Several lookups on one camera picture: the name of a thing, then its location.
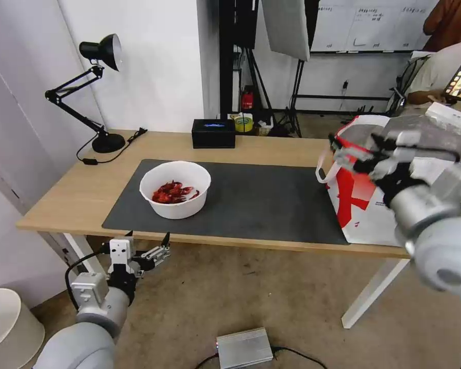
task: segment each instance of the white bowl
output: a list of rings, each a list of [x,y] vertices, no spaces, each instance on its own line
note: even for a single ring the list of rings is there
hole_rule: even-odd
[[[200,194],[192,200],[177,204],[161,204],[152,201],[154,192],[162,185],[173,180],[181,182],[183,187],[194,187],[195,190],[200,191]],[[206,193],[210,183],[210,174],[204,167],[189,161],[170,161],[158,165],[145,173],[140,182],[140,193],[161,217],[183,219],[198,213],[205,205]]]

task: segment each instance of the black desk lamp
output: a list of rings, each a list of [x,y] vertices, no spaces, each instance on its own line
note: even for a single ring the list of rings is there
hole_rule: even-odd
[[[103,38],[99,43],[82,42],[79,45],[79,50],[80,54],[84,58],[90,60],[93,67],[63,85],[58,86],[53,90],[46,91],[45,97],[48,101],[65,110],[67,113],[74,116],[97,133],[97,137],[94,141],[92,141],[92,149],[95,152],[110,153],[117,151],[125,144],[123,136],[116,133],[106,132],[103,125],[100,125],[99,123],[81,115],[66,105],[62,100],[64,97],[67,97],[75,91],[78,91],[81,88],[90,85],[92,82],[102,78],[104,67],[99,65],[100,60],[102,60],[108,67],[119,71],[121,67],[121,44],[119,43],[119,38],[115,33],[113,33]],[[67,87],[71,83],[89,75],[90,73],[94,74],[94,78],[79,86]]]

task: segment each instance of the bag handle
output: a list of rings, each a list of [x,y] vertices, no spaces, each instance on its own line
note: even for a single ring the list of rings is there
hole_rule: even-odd
[[[319,183],[328,183],[330,182],[333,178],[335,178],[338,174],[338,171],[340,170],[340,166],[337,164],[335,161],[331,168],[329,169],[328,173],[324,178],[321,178],[321,173],[319,172],[323,166],[324,159],[326,158],[326,154],[329,152],[329,147],[326,147],[321,155],[318,158],[318,165],[316,165],[316,179],[318,180]]]

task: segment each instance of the gray desk mat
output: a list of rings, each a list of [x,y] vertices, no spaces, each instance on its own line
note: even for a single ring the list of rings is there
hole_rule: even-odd
[[[139,192],[144,174],[163,162],[141,161],[103,228],[348,244],[315,168],[199,162],[212,176],[205,206],[192,217],[169,220],[158,216]]]

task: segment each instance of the robotic hand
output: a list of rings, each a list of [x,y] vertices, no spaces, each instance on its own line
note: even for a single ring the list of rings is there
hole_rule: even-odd
[[[170,255],[169,233],[160,246],[135,251],[133,237],[109,241],[109,280],[102,273],[80,273],[71,283],[77,323],[46,343],[34,369],[112,369],[114,346],[144,272]]]
[[[422,280],[440,291],[461,298],[461,163],[457,152],[423,148],[418,131],[372,134],[370,151],[347,148],[329,136],[337,163],[354,173],[365,173],[384,192],[384,203],[393,210],[396,236],[404,244]],[[418,150],[454,155],[430,186],[412,176]]]

